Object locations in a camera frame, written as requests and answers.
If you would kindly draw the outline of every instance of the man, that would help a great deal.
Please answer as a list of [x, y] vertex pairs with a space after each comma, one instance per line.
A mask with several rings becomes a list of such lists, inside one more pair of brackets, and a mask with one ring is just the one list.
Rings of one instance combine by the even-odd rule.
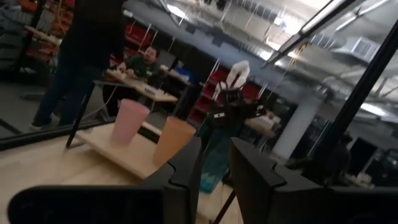
[[[148, 79], [156, 76], [159, 72], [160, 66], [156, 62], [159, 53], [155, 47], [148, 47], [144, 55], [136, 55], [129, 58], [118, 66], [118, 70], [125, 72], [130, 78], [147, 82]], [[110, 117], [118, 115], [119, 100], [130, 99], [137, 101], [141, 96], [132, 88], [111, 85], [105, 85], [102, 94]]]
[[109, 67], [111, 54], [123, 59], [127, 0], [76, 0], [73, 21], [60, 46], [58, 65], [31, 128], [52, 124], [51, 114], [66, 96], [59, 126], [73, 124], [93, 80]]
[[339, 182], [339, 178], [347, 173], [351, 154], [348, 150], [348, 144], [353, 139], [349, 134], [345, 134], [335, 147], [335, 149], [327, 157], [322, 165], [324, 172], [319, 172], [319, 167], [312, 158], [304, 158], [297, 160], [291, 164], [287, 164], [287, 168], [292, 170], [303, 169], [303, 176], [320, 185], [333, 185]]
[[339, 182], [339, 178], [345, 175], [351, 162], [351, 154], [348, 150], [348, 144], [353, 140], [349, 134], [345, 134], [326, 160], [326, 171], [328, 177], [326, 184]]

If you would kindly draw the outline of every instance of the pillar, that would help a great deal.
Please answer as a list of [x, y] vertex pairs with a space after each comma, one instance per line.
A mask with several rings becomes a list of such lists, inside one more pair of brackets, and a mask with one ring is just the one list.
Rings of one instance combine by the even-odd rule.
[[317, 115], [322, 102], [323, 100], [316, 96], [306, 96], [301, 100], [272, 150], [276, 156], [282, 160], [289, 159]]

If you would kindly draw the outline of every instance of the fluorescent light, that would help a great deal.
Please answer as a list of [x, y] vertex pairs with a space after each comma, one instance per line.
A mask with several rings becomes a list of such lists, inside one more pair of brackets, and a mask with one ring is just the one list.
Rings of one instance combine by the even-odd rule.
[[383, 109], [381, 109], [377, 106], [371, 105], [369, 103], [362, 104], [361, 109], [366, 110], [367, 112], [378, 115], [378, 116], [387, 116], [388, 115], [388, 113], [386, 111], [384, 111]]
[[277, 43], [275, 43], [275, 42], [271, 42], [271, 41], [266, 41], [266, 44], [268, 45], [268, 46], [270, 46], [272, 49], [274, 49], [274, 50], [279, 50], [280, 49], [280, 47], [281, 47], [281, 45], [280, 44], [277, 44]]
[[283, 24], [285, 25], [284, 31], [290, 35], [298, 33], [303, 24], [299, 23], [299, 20], [291, 16], [283, 16]]
[[284, 20], [281, 17], [277, 16], [274, 20], [274, 24], [280, 26], [283, 23], [283, 21]]
[[170, 10], [172, 14], [175, 14], [178, 17], [185, 18], [187, 15], [181, 9], [176, 6], [167, 5], [167, 8]]
[[324, 7], [314, 18], [312, 18], [302, 29], [303, 32], [307, 32], [316, 24], [318, 24], [323, 18], [325, 18], [331, 11], [338, 7], [344, 0], [333, 0], [329, 5]]
[[123, 11], [123, 14], [124, 14], [125, 16], [127, 16], [127, 17], [132, 18], [132, 12], [130, 12], [130, 11], [126, 10], [126, 9]]
[[276, 66], [283, 66], [283, 63], [279, 60], [279, 61], [275, 62], [275, 65]]
[[260, 53], [260, 58], [262, 58], [264, 60], [268, 60], [271, 57], [271, 55], [272, 55], [272, 52], [268, 52], [268, 51], [263, 50]]
[[296, 53], [294, 53], [294, 52], [289, 52], [288, 54], [287, 54], [287, 56], [289, 56], [289, 57], [297, 57], [297, 54]]
[[336, 31], [339, 31], [339, 30], [341, 30], [342, 28], [346, 27], [348, 24], [354, 22], [354, 20], [355, 20], [356, 18], [357, 18], [356, 16], [353, 16], [353, 17], [349, 18], [347, 21], [345, 21], [344, 23], [342, 23], [342, 25], [338, 26], [338, 27], [336, 28]]
[[304, 4], [311, 6], [315, 9], [321, 9], [329, 0], [301, 0]]
[[368, 7], [367, 9], [364, 9], [362, 11], [359, 12], [359, 15], [362, 16], [363, 14], [366, 14], [372, 10], [375, 10], [376, 8], [380, 7], [381, 5], [383, 5], [384, 3], [388, 2], [389, 0], [381, 0], [375, 4], [373, 4], [372, 6]]

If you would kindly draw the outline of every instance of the hand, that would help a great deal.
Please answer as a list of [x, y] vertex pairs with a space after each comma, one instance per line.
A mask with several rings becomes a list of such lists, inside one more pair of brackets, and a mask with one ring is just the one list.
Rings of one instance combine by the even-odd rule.
[[127, 73], [127, 75], [128, 75], [130, 78], [137, 78], [137, 75], [134, 74], [134, 70], [133, 70], [133, 69], [127, 69], [126, 73]]
[[127, 66], [126, 63], [121, 63], [120, 65], [118, 65], [118, 70], [120, 70], [121, 72], [126, 72]]

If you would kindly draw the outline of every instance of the sneaker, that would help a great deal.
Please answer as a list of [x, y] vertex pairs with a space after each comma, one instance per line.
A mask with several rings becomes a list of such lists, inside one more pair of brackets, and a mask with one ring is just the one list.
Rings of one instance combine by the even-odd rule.
[[31, 130], [34, 130], [34, 131], [43, 130], [44, 128], [48, 128], [49, 126], [51, 126], [52, 120], [53, 119], [52, 119], [52, 116], [51, 116], [49, 121], [47, 123], [45, 123], [45, 124], [39, 124], [39, 123], [33, 122], [32, 124], [30, 124], [29, 128]]

